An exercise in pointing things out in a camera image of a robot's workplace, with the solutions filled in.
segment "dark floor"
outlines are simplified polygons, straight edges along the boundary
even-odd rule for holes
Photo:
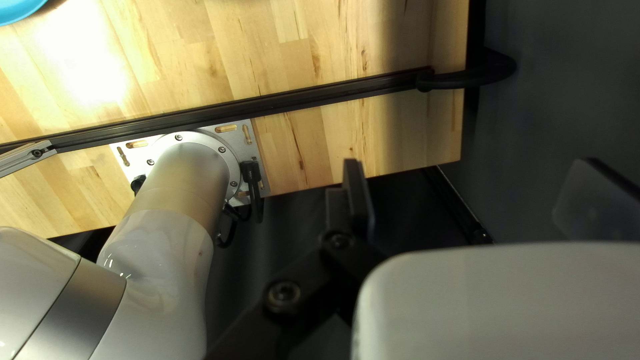
[[[463,159],[443,166],[496,242],[563,239],[551,219],[576,158],[640,183],[640,2],[486,0],[511,78],[480,89]]]

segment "white plastic cover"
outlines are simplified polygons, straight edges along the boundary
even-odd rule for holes
[[[16,355],[79,262],[49,240],[0,227],[0,360]]]
[[[412,252],[358,298],[352,359],[636,360],[640,244]]]

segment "wood grain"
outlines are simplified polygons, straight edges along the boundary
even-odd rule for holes
[[[433,66],[464,68],[468,0],[50,0],[0,27],[0,142]],[[463,92],[403,92],[253,119],[272,191],[455,161]],[[132,200],[107,147],[0,179],[0,225],[116,224]]]

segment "black metal frame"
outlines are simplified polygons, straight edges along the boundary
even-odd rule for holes
[[[402,70],[3,143],[0,154],[43,140],[51,141],[57,152],[67,152],[415,88],[427,92],[475,87],[507,78],[516,69],[515,61],[506,55],[486,48],[479,54],[477,65],[460,72],[434,74],[430,67]]]
[[[326,189],[326,214],[318,248],[276,274],[206,359],[286,359],[333,314],[351,325],[362,281],[385,259],[369,244],[374,217],[357,160],[344,161],[341,188]]]

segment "bolt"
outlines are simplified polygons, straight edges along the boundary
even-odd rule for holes
[[[346,249],[351,245],[351,237],[346,234],[334,234],[329,242],[334,249]]]
[[[267,301],[276,307],[295,304],[300,299],[300,287],[293,281],[278,281],[269,288]]]
[[[44,154],[44,152],[42,152],[42,150],[40,150],[40,149],[35,149],[35,150],[31,151],[31,155],[35,156],[36,159],[41,157],[42,154]]]

